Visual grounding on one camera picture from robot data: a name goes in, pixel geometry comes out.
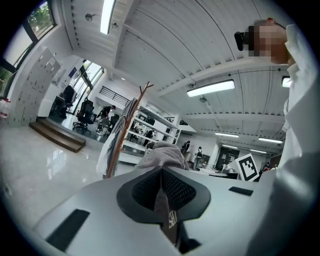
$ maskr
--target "tree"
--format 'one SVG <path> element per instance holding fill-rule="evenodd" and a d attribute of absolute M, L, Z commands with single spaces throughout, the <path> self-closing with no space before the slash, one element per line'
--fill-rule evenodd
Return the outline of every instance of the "tree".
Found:
<path fill-rule="evenodd" d="M 8 80 L 11 78 L 12 74 L 4 69 L 3 67 L 0 67 L 0 96 L 3 96 Z"/>
<path fill-rule="evenodd" d="M 28 22 L 37 37 L 50 27 L 52 25 L 52 21 L 48 3 L 46 2 L 45 5 L 43 4 L 34 10 L 28 17 Z"/>

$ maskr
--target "coat rack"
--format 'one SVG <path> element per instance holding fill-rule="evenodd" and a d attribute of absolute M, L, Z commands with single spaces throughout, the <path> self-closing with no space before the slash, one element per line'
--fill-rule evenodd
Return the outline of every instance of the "coat rack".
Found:
<path fill-rule="evenodd" d="M 129 125 L 131 123 L 131 119 L 132 117 L 134 116 L 135 114 L 135 111 L 137 110 L 139 104 L 140 104 L 140 101 L 142 99 L 142 97 L 144 96 L 146 90 L 150 87 L 154 86 L 153 84 L 150 84 L 150 82 L 148 82 L 143 90 L 141 89 L 141 86 L 140 86 L 140 97 L 136 100 L 135 104 L 134 104 L 134 111 L 132 111 L 132 113 L 130 114 L 129 118 L 126 118 L 125 116 L 123 116 L 124 118 L 124 122 L 125 122 L 125 125 L 124 125 L 124 129 L 122 129 L 122 134 L 121 134 L 121 137 L 120 137 L 120 140 L 118 141 L 118 144 L 116 145 L 116 149 L 115 149 L 115 153 L 112 157 L 112 160 L 111 160 L 111 163 L 110 163 L 110 166 L 109 166 L 109 169 L 107 171 L 107 174 L 106 174 L 106 178 L 110 178 L 111 176 L 111 173 L 113 172 L 114 170 L 114 167 L 115 167 L 115 163 L 116 163 L 116 159 L 118 158 L 118 155 L 121 151 L 123 151 L 123 149 L 121 149 L 121 146 L 122 146 L 122 142 L 124 141 L 125 139 L 125 136 L 126 136 L 126 133 L 127 133 L 127 130 L 129 128 Z"/>

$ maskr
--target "window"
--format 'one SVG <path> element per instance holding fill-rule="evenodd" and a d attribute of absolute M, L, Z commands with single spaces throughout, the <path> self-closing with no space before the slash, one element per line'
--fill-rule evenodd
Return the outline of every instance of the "window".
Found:
<path fill-rule="evenodd" d="M 23 55 L 26 53 L 32 43 L 33 42 L 27 34 L 25 28 L 21 26 L 11 39 L 10 44 L 3 54 L 3 58 L 9 64 L 16 67 L 19 63 L 19 60 L 22 59 Z"/>
<path fill-rule="evenodd" d="M 0 98 L 8 95 L 11 83 L 23 60 L 39 39 L 55 25 L 48 1 L 42 1 L 22 23 L 0 59 Z"/>
<path fill-rule="evenodd" d="M 43 37 L 54 27 L 47 1 L 41 3 L 40 6 L 30 14 L 27 20 L 37 39 Z"/>
<path fill-rule="evenodd" d="M 0 98 L 5 98 L 7 96 L 8 85 L 13 78 L 13 74 L 0 66 Z"/>

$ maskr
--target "black office chair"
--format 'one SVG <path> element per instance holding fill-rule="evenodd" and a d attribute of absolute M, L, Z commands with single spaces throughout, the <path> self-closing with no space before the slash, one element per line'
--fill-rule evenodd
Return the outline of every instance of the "black office chair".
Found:
<path fill-rule="evenodd" d="M 113 116 L 111 116 L 110 118 L 110 125 L 108 128 L 108 132 L 112 132 L 112 130 L 114 129 L 116 123 L 118 122 L 120 116 L 118 114 L 114 114 Z"/>
<path fill-rule="evenodd" d="M 94 103 L 92 101 L 84 99 L 84 102 L 81 104 L 80 112 L 77 114 L 79 122 L 73 122 L 72 130 L 75 128 L 81 128 L 83 129 L 83 133 L 86 131 L 91 133 L 87 126 L 94 123 L 94 121 L 90 119 L 92 110 L 94 110 L 93 104 Z"/>

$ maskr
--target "white ceiling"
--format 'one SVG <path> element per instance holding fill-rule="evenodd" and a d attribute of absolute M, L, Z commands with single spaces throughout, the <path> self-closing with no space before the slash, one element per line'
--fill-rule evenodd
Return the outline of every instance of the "white ceiling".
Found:
<path fill-rule="evenodd" d="M 239 139 L 221 142 L 273 154 L 281 151 L 283 145 L 258 137 L 285 138 L 281 127 L 289 89 L 281 82 L 287 68 L 249 58 L 234 39 L 235 32 L 258 19 L 291 23 L 277 6 L 266 0 L 117 0 L 111 21 L 116 25 L 108 35 L 100 32 L 102 6 L 103 0 L 63 1 L 77 55 L 135 86 L 151 81 L 152 94 L 167 107 L 174 106 L 198 132 L 237 133 Z M 88 22 L 87 13 L 97 16 Z M 226 79 L 234 80 L 235 89 L 206 94 L 209 106 L 200 96 L 186 94 L 191 84 L 196 88 Z"/>

